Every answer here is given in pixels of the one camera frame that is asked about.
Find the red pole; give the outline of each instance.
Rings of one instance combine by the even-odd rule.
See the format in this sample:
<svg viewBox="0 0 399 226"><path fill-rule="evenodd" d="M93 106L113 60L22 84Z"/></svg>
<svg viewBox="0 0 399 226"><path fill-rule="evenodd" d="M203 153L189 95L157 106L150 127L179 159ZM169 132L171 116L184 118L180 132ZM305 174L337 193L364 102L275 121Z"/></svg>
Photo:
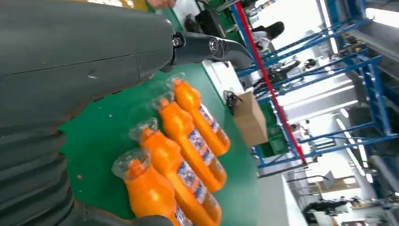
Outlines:
<svg viewBox="0 0 399 226"><path fill-rule="evenodd" d="M267 88L270 90L271 100L273 101L274 106L277 109L277 113L281 117L283 126L284 126L284 128L286 129L286 131L288 133L288 138L294 144L296 152L298 153L299 157L301 158L302 163L306 164L306 160L303 157L302 148L298 145L298 142L296 141L294 135L291 132L291 129L290 129L288 123L287 123L287 118L286 118L286 116L285 116L285 114L283 112L283 109L280 107L280 105L279 105L279 103L277 101L276 94L274 93L273 86L271 85L271 82L269 80L269 76L267 75L266 68L263 66L263 63L262 63L262 60L261 60L261 56L259 55L259 52L256 50L256 45L254 43L254 39L252 38L252 33L249 30L249 25L247 23L245 15L244 15L244 10L243 10L243 8L241 6L241 3L237 2L236 3L236 7L237 7L238 14L239 14L239 18L240 18L240 20L242 21L242 23L244 25L244 30L245 30L246 36L249 38L248 42L249 42L249 44L251 46L251 49L252 49L252 51L254 53L255 60L257 61L258 65L259 65L259 68L260 68L260 70L262 72L264 81L266 82Z"/></svg>

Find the orange bottle cap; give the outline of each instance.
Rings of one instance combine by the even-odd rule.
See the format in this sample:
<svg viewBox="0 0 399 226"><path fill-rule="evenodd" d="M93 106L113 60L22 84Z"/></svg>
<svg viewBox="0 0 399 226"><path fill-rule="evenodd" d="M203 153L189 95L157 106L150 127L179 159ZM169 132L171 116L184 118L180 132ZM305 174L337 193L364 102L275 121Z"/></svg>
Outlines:
<svg viewBox="0 0 399 226"><path fill-rule="evenodd" d="M161 106L162 106L162 107L166 107L166 106L168 106L168 105L169 105L168 99L164 98L164 99L161 100Z"/></svg>
<svg viewBox="0 0 399 226"><path fill-rule="evenodd" d="M140 160L133 159L129 163L129 176L132 179L138 178L145 172L145 167L141 164Z"/></svg>
<svg viewBox="0 0 399 226"><path fill-rule="evenodd" d="M182 84L182 81L180 79L175 79L173 83L175 84L175 86L180 86Z"/></svg>
<svg viewBox="0 0 399 226"><path fill-rule="evenodd" d="M144 140L148 139L149 137L151 137L153 135L154 132L155 131L153 131L152 129L150 129L148 127L144 128L143 129L143 133L141 135L142 136L142 140L144 141Z"/></svg>

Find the orange bottle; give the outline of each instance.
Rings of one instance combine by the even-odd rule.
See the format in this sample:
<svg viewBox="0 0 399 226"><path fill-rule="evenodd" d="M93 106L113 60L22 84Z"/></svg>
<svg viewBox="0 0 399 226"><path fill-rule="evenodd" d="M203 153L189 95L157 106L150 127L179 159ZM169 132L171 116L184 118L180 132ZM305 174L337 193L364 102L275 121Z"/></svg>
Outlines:
<svg viewBox="0 0 399 226"><path fill-rule="evenodd" d="M175 93L176 102L192 116L194 126L204 137L212 152L216 156L225 154L229 150L230 139L202 104L200 92L187 81L182 81L181 77L173 77L172 81L168 82Z"/></svg>
<svg viewBox="0 0 399 226"><path fill-rule="evenodd" d="M126 152L115 160L112 171L125 181L130 207L137 217L162 215L169 218L173 226L190 225L176 204L172 185L151 165L148 151Z"/></svg>
<svg viewBox="0 0 399 226"><path fill-rule="evenodd" d="M175 198L196 226L218 226L222 210L205 185L180 154L180 146L166 138L151 118L130 130L130 137L151 153L151 162L175 187Z"/></svg>
<svg viewBox="0 0 399 226"><path fill-rule="evenodd" d="M227 175L204 138L194 127L192 117L173 101L173 93L154 101L167 136L182 148L182 156L194 169L210 192L220 190Z"/></svg>

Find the clear plastic cap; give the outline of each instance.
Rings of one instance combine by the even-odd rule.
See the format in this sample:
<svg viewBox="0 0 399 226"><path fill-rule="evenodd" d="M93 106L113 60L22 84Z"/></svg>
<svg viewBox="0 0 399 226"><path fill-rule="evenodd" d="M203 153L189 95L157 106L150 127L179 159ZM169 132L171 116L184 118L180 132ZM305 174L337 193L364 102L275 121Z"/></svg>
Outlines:
<svg viewBox="0 0 399 226"><path fill-rule="evenodd" d="M113 162L112 172L123 180L134 180L144 174L150 164L150 152L145 148L135 148Z"/></svg>
<svg viewBox="0 0 399 226"><path fill-rule="evenodd" d="M170 89L174 89L176 86L179 86L180 84L182 84L183 81L186 80L185 77L185 73L174 74L166 80L166 85Z"/></svg>
<svg viewBox="0 0 399 226"><path fill-rule="evenodd" d="M132 140L142 142L147 137L151 136L158 130L158 120L156 118L149 118L148 120L138 123L129 130L129 137Z"/></svg>
<svg viewBox="0 0 399 226"><path fill-rule="evenodd" d="M152 107L160 111L174 101L175 101L175 94L172 91L170 91L153 99Z"/></svg>

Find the bottle label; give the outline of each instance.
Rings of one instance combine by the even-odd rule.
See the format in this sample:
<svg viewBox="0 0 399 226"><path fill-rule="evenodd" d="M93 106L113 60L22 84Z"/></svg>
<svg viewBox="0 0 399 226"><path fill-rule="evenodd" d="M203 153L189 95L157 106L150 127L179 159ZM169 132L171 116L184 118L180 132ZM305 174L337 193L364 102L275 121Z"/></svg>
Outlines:
<svg viewBox="0 0 399 226"><path fill-rule="evenodd" d="M186 186L192 191L195 199L197 199L200 204L203 204L205 195L207 194L207 188L186 161L182 162L177 170L177 174L183 180Z"/></svg>
<svg viewBox="0 0 399 226"><path fill-rule="evenodd" d="M216 133L217 137L222 141L223 144L226 145L229 142L229 139L224 130L220 127L219 123L214 120L207 107L201 104L201 106L199 107L199 111L201 112L204 119L208 122L208 125L212 128L213 132Z"/></svg>
<svg viewBox="0 0 399 226"><path fill-rule="evenodd" d="M184 215L182 209L178 205L176 207L175 217L180 226L185 226L186 216Z"/></svg>
<svg viewBox="0 0 399 226"><path fill-rule="evenodd" d="M199 112L201 112L202 116L208 122L208 124L212 128L213 132L216 133L217 130L220 128L220 126L216 122L216 120L213 119L213 117L212 117L211 113L208 111L207 107L205 107L205 105L201 104L201 106L199 107Z"/></svg>
<svg viewBox="0 0 399 226"><path fill-rule="evenodd" d="M205 142L204 138L198 132L197 129L193 129L192 132L189 134L188 139L197 150L197 152L201 155L202 160L204 163L209 166L212 159L215 157L211 150L209 149L207 143Z"/></svg>

